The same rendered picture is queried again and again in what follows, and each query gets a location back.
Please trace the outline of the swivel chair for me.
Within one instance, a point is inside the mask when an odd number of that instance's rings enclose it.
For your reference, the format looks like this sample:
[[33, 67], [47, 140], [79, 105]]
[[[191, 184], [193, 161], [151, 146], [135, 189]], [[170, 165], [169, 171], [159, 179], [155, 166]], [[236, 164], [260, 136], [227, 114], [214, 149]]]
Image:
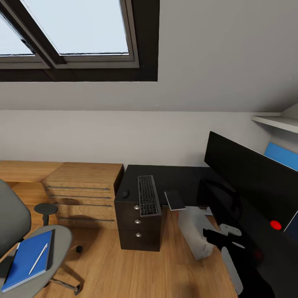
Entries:
[[46, 272], [21, 284], [5, 293], [1, 291], [17, 247], [12, 250], [0, 263], [0, 298], [34, 298], [48, 282], [59, 284], [74, 290], [77, 295], [81, 292], [80, 285], [77, 287], [54, 279], [54, 274], [60, 268], [66, 256], [76, 248], [80, 253], [82, 246], [72, 243], [71, 230], [62, 225], [49, 225], [49, 215], [55, 214], [58, 207], [51, 203], [41, 203], [34, 207], [34, 211], [43, 214], [43, 227], [37, 229], [31, 235], [24, 237], [31, 230], [31, 212], [22, 202], [14, 190], [0, 179], [0, 259], [10, 251], [17, 243], [28, 240], [48, 231], [52, 231], [50, 250]]

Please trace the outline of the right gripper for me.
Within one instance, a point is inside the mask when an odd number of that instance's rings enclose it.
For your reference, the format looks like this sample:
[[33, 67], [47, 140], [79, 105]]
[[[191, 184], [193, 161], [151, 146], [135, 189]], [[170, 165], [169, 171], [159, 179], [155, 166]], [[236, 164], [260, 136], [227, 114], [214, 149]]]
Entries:
[[207, 242], [213, 245], [216, 245], [218, 249], [219, 248], [219, 241], [222, 239], [229, 239], [232, 240], [233, 242], [235, 241], [233, 238], [229, 236], [224, 236], [222, 234], [219, 234], [218, 232], [212, 231], [212, 230], [206, 230], [203, 229], [203, 236], [206, 237]]

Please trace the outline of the notebook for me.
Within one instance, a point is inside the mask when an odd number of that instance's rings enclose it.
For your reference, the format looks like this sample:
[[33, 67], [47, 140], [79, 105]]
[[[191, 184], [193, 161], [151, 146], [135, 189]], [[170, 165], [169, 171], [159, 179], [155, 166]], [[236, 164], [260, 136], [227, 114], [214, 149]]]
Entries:
[[165, 195], [171, 211], [186, 209], [186, 206], [184, 205], [183, 200], [181, 199], [177, 190], [165, 191]]

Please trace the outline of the folder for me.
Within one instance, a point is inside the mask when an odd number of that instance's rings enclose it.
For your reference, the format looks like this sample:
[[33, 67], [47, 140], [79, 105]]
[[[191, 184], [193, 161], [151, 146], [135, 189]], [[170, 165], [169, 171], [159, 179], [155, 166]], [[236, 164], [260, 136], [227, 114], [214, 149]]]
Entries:
[[[52, 231], [34, 236], [18, 244], [1, 291], [3, 293], [46, 272]], [[41, 254], [48, 243], [46, 250]], [[33, 268], [37, 258], [41, 257]], [[30, 273], [31, 269], [32, 272]], [[30, 274], [29, 274], [30, 273]]]

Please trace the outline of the keyboard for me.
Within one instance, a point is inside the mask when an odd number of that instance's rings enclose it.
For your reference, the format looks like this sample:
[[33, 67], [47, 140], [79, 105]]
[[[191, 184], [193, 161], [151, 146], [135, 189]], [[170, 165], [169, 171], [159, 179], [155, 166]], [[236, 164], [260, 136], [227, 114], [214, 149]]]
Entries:
[[152, 175], [138, 176], [140, 217], [162, 215]]

